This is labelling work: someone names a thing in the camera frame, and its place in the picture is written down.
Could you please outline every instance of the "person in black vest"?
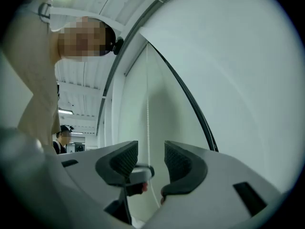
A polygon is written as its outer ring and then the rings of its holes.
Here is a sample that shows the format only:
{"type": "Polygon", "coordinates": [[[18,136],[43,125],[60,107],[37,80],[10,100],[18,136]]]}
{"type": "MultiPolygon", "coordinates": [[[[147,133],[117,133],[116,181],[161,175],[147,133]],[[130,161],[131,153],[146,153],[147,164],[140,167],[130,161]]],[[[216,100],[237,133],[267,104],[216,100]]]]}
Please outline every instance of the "person in black vest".
{"type": "Polygon", "coordinates": [[[61,131],[56,133],[56,140],[53,141],[53,147],[57,154],[66,154],[67,150],[64,147],[71,141],[71,130],[65,125],[61,125],[61,131]]]}

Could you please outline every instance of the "beige shirt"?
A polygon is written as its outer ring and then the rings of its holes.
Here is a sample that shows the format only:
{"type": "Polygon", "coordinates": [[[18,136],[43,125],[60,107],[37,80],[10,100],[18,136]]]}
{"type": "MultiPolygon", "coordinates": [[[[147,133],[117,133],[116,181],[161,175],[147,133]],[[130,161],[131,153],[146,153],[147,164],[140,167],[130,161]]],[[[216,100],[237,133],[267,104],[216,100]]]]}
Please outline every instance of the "beige shirt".
{"type": "Polygon", "coordinates": [[[33,93],[18,129],[39,139],[43,145],[52,145],[51,135],[60,131],[50,36],[49,24],[42,22],[37,14],[17,12],[2,44],[12,68],[33,93]]]}

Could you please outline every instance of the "neck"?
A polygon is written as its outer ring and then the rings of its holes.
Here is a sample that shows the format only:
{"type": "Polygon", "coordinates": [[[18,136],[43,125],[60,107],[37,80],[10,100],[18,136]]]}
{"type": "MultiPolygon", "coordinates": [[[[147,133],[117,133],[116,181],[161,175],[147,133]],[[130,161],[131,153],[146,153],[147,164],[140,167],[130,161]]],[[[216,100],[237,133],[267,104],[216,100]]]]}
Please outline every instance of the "neck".
{"type": "Polygon", "coordinates": [[[61,56],[58,50],[58,31],[51,32],[51,39],[50,39],[50,58],[53,65],[55,65],[59,60],[61,60],[61,56]]]}
{"type": "Polygon", "coordinates": [[[66,145],[66,143],[61,138],[57,138],[57,141],[59,141],[61,146],[65,146],[66,145]]]}

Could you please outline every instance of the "wire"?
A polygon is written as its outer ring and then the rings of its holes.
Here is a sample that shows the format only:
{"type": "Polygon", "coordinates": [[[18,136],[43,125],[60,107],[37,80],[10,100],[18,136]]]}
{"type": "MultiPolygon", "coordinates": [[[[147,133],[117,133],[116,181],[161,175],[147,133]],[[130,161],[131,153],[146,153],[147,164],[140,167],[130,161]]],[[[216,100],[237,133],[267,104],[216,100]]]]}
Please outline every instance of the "wire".
{"type": "MultiPolygon", "coordinates": [[[[148,42],[146,41],[146,108],[147,108],[147,153],[148,153],[148,165],[151,166],[151,148],[150,148],[150,136],[149,136],[149,91],[148,91],[148,42]]],[[[157,203],[158,208],[160,208],[158,199],[153,189],[153,183],[150,180],[149,185],[152,189],[152,195],[157,203]]]]}

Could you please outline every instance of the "fluorescent light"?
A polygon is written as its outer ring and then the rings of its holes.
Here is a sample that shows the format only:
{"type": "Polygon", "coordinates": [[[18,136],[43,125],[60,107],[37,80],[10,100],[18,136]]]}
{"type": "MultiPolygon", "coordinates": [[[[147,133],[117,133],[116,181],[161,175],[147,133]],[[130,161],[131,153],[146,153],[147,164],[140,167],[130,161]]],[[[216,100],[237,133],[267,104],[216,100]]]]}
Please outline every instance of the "fluorescent light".
{"type": "Polygon", "coordinates": [[[70,110],[64,110],[64,109],[59,109],[59,110],[58,110],[58,113],[69,114],[69,115],[72,115],[72,114],[73,114],[72,111],[70,111],[70,110]]]}

